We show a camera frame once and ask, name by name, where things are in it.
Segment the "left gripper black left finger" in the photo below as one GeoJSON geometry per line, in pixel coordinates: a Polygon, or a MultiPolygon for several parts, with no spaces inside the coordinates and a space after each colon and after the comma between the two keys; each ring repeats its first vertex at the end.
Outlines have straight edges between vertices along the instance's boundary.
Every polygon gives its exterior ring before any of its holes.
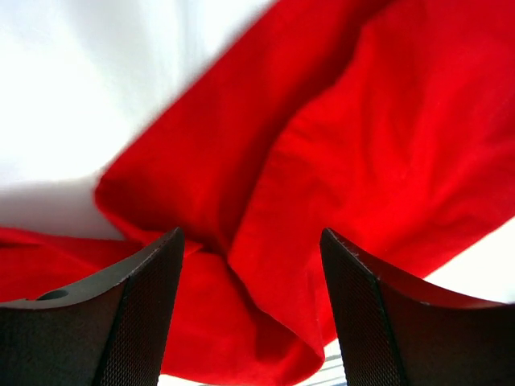
{"type": "Polygon", "coordinates": [[[183,264],[176,228],[35,300],[1,304],[3,385],[156,385],[183,264]]]}

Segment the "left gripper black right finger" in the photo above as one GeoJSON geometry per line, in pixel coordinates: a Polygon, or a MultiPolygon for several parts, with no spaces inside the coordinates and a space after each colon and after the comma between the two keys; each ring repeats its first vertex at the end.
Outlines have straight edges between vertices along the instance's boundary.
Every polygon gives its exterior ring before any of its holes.
{"type": "Polygon", "coordinates": [[[348,384],[513,384],[513,304],[433,285],[331,229],[319,246],[348,384]]]}

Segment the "red trousers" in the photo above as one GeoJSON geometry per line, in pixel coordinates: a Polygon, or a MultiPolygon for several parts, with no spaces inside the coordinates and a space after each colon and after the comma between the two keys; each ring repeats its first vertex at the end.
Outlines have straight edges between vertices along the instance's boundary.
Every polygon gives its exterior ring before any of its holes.
{"type": "Polygon", "coordinates": [[[513,218],[514,4],[276,2],[94,199],[123,240],[3,228],[3,301],[181,228],[162,373],[305,380],[336,337],[325,228],[423,277],[513,218]]]}

